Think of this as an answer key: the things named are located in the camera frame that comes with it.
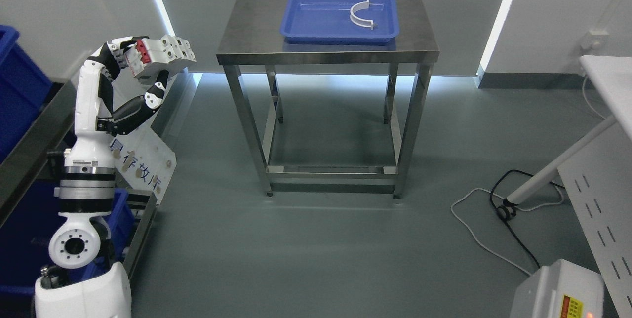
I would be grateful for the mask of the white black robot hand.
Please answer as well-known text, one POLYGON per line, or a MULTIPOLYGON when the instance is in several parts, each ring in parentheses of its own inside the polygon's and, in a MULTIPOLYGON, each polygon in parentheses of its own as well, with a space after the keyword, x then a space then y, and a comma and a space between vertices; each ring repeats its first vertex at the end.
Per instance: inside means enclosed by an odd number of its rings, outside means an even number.
POLYGON ((153 116, 164 102, 169 79, 166 70, 143 95, 114 109, 113 82, 129 68, 124 53, 146 37, 123 37, 105 42, 86 58, 79 71, 74 132, 76 142, 65 153, 65 178, 111 178, 114 160, 109 143, 129 134, 153 116))

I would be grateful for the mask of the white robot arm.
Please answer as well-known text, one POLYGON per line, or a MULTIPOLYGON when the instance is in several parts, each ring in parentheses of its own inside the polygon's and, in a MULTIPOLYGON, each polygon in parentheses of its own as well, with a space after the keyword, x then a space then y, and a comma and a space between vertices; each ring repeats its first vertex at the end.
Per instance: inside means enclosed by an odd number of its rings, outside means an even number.
POLYGON ((88 165, 67 166, 54 196, 64 223, 52 235, 48 251, 52 266, 36 280, 34 311, 38 318, 130 318, 131 289, 123 264, 115 258, 111 214, 115 169, 88 165), (69 270, 104 260, 106 271, 72 282, 69 270))

